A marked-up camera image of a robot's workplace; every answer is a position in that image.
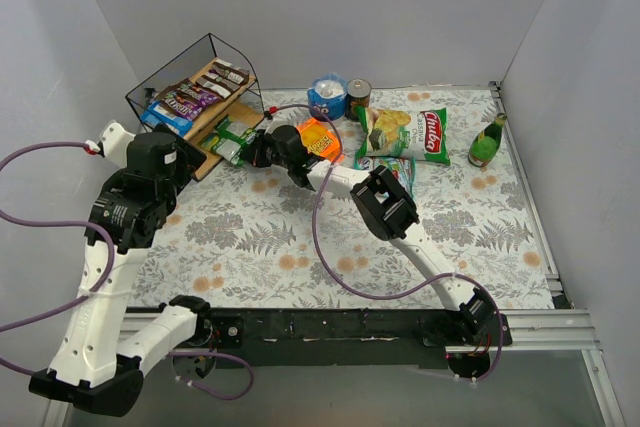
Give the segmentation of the green glass bottle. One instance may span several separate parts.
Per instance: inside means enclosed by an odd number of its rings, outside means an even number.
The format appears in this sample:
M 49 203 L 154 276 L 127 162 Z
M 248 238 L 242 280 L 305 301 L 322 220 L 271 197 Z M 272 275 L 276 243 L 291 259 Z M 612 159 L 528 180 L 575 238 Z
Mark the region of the green glass bottle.
M 500 148 L 506 121 L 507 115 L 498 113 L 493 122 L 474 138 L 468 152 L 468 161 L 473 166 L 486 167 L 493 160 Z

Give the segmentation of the brown chocolate bar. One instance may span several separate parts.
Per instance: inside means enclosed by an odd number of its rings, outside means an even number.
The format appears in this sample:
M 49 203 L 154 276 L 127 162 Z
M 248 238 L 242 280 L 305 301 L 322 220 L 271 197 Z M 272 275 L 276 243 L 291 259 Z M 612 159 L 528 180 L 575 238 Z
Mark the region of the brown chocolate bar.
M 220 58 L 216 58 L 211 63 L 209 72 L 229 80 L 238 86 L 246 85 L 250 78 L 250 73 L 247 70 L 241 69 Z
M 225 79 L 220 80 L 219 78 L 208 77 L 206 75 L 199 77 L 196 83 L 207 91 L 212 92 L 221 100 L 228 99 L 239 90 L 239 87 L 232 82 L 227 82 Z

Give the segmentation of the Chuba cassava chips bag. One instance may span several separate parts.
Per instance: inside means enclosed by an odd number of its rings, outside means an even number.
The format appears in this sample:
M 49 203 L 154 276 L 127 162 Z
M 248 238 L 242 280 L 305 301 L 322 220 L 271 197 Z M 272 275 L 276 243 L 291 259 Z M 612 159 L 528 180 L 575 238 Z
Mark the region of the Chuba cassava chips bag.
M 355 157 L 392 157 L 450 165 L 447 110 L 404 111 L 358 107 L 364 140 Z

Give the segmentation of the floral table mat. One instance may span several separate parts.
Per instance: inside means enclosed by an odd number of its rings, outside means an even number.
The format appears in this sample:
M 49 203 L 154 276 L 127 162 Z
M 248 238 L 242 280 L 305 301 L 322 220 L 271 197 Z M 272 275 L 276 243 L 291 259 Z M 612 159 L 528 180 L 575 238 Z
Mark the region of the floral table mat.
M 374 106 L 447 110 L 450 165 L 420 162 L 413 197 L 427 234 L 454 271 L 481 283 L 502 309 L 549 309 L 548 262 L 509 148 L 486 167 L 467 159 L 495 115 L 481 90 L 378 90 Z M 195 295 L 217 307 L 439 308 L 434 290 L 354 204 L 295 186 L 279 168 L 219 164 L 189 185 L 154 238 L 130 302 L 155 307 Z

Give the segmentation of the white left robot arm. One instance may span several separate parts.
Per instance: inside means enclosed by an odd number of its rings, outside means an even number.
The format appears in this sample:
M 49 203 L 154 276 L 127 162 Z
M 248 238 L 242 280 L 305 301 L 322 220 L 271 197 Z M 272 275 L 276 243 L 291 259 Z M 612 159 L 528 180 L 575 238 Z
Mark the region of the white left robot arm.
M 119 339 L 135 278 L 155 234 L 205 157 L 161 126 L 132 134 L 113 122 L 97 147 L 119 168 L 104 183 L 89 216 L 110 238 L 85 231 L 81 303 L 50 365 L 31 375 L 29 390 L 92 414 L 122 417 L 138 399 L 150 370 L 175 347 L 205 332 L 209 303 L 179 295 L 130 339 Z

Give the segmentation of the brown M&M's candy bag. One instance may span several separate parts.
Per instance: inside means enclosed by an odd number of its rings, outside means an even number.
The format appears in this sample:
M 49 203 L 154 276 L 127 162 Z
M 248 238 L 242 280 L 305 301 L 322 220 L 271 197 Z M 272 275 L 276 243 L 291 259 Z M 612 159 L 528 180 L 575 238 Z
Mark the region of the brown M&M's candy bag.
M 188 78 L 170 85 L 155 96 L 156 100 L 164 100 L 171 95 L 187 99 L 189 102 L 197 103 L 201 106 L 209 106 L 221 101 L 212 92 L 200 87 L 197 83 Z

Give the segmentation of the blue wafer bar wrapper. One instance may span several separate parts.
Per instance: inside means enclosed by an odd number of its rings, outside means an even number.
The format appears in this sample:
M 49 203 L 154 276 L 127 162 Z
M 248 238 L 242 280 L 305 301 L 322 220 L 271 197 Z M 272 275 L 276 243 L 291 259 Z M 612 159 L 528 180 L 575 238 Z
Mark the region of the blue wafer bar wrapper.
M 143 124 L 154 127 L 157 124 L 167 125 L 173 132 L 184 137 L 193 127 L 193 120 L 180 117 L 160 100 L 152 101 L 141 114 Z

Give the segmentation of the blue monster tissue roll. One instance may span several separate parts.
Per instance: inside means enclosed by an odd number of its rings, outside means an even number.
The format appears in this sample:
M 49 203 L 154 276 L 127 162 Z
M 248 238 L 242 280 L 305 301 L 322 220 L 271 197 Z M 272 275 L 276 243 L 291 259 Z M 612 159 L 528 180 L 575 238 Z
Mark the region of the blue monster tissue roll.
M 316 78 L 307 90 L 311 115 L 318 121 L 336 121 L 345 115 L 347 82 L 338 74 Z

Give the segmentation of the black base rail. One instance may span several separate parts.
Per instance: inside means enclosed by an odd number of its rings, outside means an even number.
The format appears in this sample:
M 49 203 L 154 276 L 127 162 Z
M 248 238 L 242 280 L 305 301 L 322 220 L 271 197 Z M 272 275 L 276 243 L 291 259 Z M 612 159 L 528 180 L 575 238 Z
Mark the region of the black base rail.
M 237 356 L 254 367 L 413 365 L 446 369 L 446 351 L 488 369 L 492 349 L 512 345 L 505 315 L 474 320 L 431 309 L 210 308 L 180 347 Z

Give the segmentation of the green Spring candy bag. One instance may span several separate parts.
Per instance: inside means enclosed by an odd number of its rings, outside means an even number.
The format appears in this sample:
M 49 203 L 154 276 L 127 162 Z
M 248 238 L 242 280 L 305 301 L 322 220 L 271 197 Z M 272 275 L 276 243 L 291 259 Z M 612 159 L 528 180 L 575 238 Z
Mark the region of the green Spring candy bag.
M 241 120 L 227 115 L 205 136 L 199 146 L 218 155 L 234 167 L 241 167 L 243 152 L 254 141 L 256 131 Z

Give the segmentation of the purple M&M's candy bag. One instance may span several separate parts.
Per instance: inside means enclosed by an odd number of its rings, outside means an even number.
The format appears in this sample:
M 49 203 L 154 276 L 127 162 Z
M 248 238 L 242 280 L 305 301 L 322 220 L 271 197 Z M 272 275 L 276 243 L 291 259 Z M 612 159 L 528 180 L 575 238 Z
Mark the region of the purple M&M's candy bag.
M 179 96 L 171 95 L 164 100 L 160 100 L 172 111 L 178 114 L 180 117 L 187 120 L 195 120 L 202 112 L 209 106 L 201 106 L 197 103 L 189 102 L 187 99 L 180 98 Z

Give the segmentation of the teal Fox's candy bag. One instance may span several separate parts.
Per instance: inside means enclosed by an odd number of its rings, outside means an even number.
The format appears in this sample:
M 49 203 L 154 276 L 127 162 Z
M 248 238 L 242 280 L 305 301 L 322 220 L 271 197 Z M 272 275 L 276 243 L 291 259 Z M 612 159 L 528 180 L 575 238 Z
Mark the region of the teal Fox's candy bag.
M 402 159 L 394 157 L 362 157 L 355 159 L 353 168 L 364 172 L 364 176 L 358 180 L 359 183 L 366 181 L 369 174 L 378 167 L 387 168 L 396 178 L 398 183 L 406 190 L 409 196 L 413 196 L 413 184 L 415 180 L 415 161 L 413 159 Z

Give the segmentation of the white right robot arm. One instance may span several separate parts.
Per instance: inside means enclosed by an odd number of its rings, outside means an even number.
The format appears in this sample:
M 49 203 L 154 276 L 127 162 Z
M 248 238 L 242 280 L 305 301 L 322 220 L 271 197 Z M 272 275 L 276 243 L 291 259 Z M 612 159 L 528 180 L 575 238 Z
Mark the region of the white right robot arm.
M 371 172 L 338 165 L 310 153 L 293 126 L 273 132 L 259 130 L 241 159 L 254 167 L 279 166 L 299 187 L 351 198 L 368 230 L 397 248 L 423 275 L 419 286 L 399 299 L 430 286 L 447 312 L 445 337 L 472 344 L 489 336 L 494 346 L 504 342 L 505 324 L 488 291 L 473 279 L 454 271 L 448 259 L 420 224 L 417 206 L 386 167 Z

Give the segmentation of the dark tin can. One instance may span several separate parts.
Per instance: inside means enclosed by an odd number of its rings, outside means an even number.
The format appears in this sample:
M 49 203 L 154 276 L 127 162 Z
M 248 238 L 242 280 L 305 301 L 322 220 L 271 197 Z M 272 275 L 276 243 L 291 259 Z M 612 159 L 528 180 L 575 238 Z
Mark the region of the dark tin can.
M 345 117 L 357 121 L 357 109 L 369 106 L 371 84 L 364 79 L 352 79 L 347 84 Z

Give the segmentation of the orange candy box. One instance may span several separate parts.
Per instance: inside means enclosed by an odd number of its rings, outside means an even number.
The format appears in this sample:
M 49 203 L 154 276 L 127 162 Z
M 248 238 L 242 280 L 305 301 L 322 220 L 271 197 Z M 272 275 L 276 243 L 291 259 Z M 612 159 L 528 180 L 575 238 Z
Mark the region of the orange candy box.
M 302 144 L 309 153 L 329 161 L 341 162 L 341 144 L 336 135 L 315 118 L 310 118 L 297 126 Z

